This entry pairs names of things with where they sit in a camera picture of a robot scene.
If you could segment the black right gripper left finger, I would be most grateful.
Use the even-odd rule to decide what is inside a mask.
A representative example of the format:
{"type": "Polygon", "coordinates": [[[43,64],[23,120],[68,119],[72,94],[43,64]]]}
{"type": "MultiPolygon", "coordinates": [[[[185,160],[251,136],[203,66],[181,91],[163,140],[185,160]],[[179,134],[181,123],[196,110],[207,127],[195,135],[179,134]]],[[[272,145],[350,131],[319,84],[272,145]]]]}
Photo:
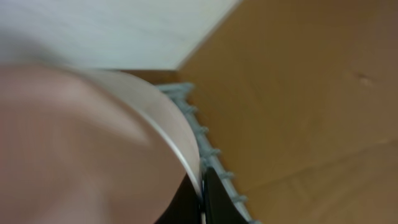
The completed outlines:
{"type": "Polygon", "coordinates": [[[200,200],[188,175],[155,224],[201,224],[200,200]]]}

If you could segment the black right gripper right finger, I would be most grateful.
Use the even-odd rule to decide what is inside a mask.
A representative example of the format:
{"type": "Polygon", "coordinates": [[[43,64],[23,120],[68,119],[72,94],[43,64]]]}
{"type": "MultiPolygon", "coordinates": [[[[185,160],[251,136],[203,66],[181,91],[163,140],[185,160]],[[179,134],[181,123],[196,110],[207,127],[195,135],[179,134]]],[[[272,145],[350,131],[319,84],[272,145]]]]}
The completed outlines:
{"type": "Polygon", "coordinates": [[[207,224],[248,224],[234,206],[214,168],[203,176],[203,203],[207,224]]]}

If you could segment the grey dishwasher rack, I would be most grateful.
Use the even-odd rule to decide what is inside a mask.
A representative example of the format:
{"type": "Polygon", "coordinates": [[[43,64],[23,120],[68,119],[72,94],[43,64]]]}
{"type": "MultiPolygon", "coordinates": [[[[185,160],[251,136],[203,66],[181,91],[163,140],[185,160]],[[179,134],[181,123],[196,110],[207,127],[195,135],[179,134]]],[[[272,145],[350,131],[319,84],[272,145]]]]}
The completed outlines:
{"type": "MultiPolygon", "coordinates": [[[[233,172],[227,171],[223,165],[221,165],[218,155],[220,150],[213,147],[207,138],[208,128],[201,125],[196,117],[198,108],[193,105],[188,97],[194,85],[192,83],[170,83],[156,86],[162,93],[166,94],[174,103],[177,105],[179,110],[183,113],[185,119],[188,121],[192,131],[194,132],[195,139],[198,144],[200,153],[200,167],[202,171],[202,187],[203,187],[203,176],[207,168],[212,167],[218,174],[225,190],[227,191],[230,199],[234,206],[238,209],[240,214],[252,224],[259,223],[258,220],[254,220],[249,214],[245,202],[247,197],[237,193],[234,185],[231,183],[231,179],[234,177],[233,172]]],[[[205,212],[204,203],[202,202],[202,210],[205,212]]]]}

